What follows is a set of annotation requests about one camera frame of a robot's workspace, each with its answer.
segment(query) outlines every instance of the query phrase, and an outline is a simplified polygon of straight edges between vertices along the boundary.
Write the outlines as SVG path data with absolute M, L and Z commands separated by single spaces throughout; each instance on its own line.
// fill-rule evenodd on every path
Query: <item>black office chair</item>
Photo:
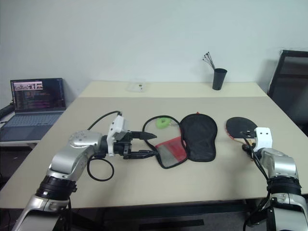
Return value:
M 268 95 L 308 136 L 308 51 L 282 51 Z

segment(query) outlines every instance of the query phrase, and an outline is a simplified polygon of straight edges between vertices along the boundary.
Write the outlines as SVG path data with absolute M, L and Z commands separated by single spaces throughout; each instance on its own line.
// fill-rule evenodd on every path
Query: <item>green ball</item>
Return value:
M 165 118 L 165 117 L 162 117 L 162 118 L 158 118 L 156 120 L 156 127 L 159 128 L 159 129 L 164 129 L 166 127 L 168 127 L 171 123 L 171 119 L 170 118 Z

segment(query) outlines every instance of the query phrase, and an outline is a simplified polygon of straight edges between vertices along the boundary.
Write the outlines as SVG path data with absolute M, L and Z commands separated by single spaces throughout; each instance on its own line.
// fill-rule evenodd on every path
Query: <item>ping pong paddle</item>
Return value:
M 246 144 L 243 136 L 247 139 L 250 145 L 255 142 L 255 139 L 251 136 L 242 134 L 241 132 L 253 132 L 257 125 L 250 119 L 243 117 L 232 117 L 226 122 L 226 132 L 231 137 L 231 139 L 238 141 L 240 143 Z

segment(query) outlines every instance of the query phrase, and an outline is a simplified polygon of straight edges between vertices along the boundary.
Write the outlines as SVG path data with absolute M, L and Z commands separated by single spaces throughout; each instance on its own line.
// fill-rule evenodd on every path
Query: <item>black cup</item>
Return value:
M 214 70 L 214 80 L 213 80 L 213 87 L 212 87 L 214 90 L 221 89 L 226 73 L 227 73 L 226 69 L 216 68 Z

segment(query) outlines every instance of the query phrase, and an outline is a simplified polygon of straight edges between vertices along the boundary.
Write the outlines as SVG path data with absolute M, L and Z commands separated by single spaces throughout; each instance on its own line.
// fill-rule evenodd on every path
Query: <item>laptop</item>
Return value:
M 0 142 L 41 140 L 66 109 L 62 78 L 11 80 L 15 115 Z

